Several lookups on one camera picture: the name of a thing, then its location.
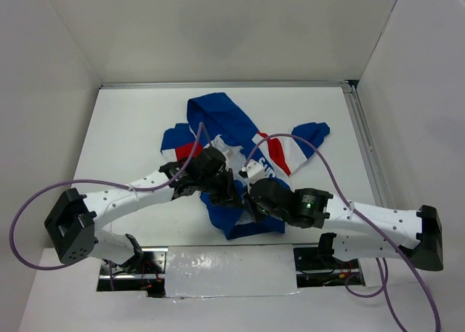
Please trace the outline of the blue white red jacket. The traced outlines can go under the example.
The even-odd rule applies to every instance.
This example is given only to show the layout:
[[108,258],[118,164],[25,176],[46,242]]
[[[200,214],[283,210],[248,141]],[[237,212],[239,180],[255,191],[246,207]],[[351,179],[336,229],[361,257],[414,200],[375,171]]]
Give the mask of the blue white red jacket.
[[295,126],[290,138],[273,138],[262,142],[266,133],[224,93],[196,97],[187,102],[187,120],[163,133],[161,154],[169,162],[188,157],[190,151],[199,153],[209,142],[221,147],[238,147],[237,163],[230,166],[235,187],[246,184],[238,172],[247,158],[260,163],[266,177],[290,186],[290,176],[306,163],[329,135],[327,123],[309,122]]

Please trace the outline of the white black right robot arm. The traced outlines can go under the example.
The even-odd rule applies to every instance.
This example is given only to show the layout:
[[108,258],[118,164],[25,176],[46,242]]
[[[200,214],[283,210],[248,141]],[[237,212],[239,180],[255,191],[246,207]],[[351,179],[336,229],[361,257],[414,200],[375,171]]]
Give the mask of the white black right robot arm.
[[444,268],[442,225],[432,206],[395,210],[345,202],[314,188],[292,191],[273,179],[246,187],[243,199],[256,221],[269,216],[292,227],[322,230],[317,259],[325,268],[355,259],[400,256],[419,270]]

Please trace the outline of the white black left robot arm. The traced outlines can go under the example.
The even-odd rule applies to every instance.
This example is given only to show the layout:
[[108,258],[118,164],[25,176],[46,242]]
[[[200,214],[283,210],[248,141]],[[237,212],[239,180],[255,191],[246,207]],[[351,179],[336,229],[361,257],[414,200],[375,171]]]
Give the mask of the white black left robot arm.
[[124,272],[140,270],[144,252],[135,237],[105,226],[142,208],[202,192],[215,206],[239,208],[233,172],[225,156],[208,147],[196,157],[167,163],[123,188],[81,194],[64,191],[44,222],[60,262],[72,265],[87,257],[102,259]]

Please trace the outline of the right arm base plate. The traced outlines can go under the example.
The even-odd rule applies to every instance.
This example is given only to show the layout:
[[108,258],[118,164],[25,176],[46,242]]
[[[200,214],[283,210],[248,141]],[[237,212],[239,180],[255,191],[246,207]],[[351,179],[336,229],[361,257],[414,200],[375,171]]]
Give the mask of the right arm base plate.
[[296,284],[298,288],[319,288],[344,286],[350,275],[355,278],[351,285],[362,285],[360,265],[357,260],[340,262],[336,259],[321,259],[316,247],[294,247]]

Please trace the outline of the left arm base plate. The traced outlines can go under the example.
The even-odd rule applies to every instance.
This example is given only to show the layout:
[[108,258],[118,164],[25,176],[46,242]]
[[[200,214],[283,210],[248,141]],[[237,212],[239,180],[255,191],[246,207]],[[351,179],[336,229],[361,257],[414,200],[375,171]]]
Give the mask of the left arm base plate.
[[141,291],[153,298],[163,298],[165,292],[165,274],[167,247],[144,247],[141,264],[125,272],[117,264],[102,260],[97,281],[98,292]]

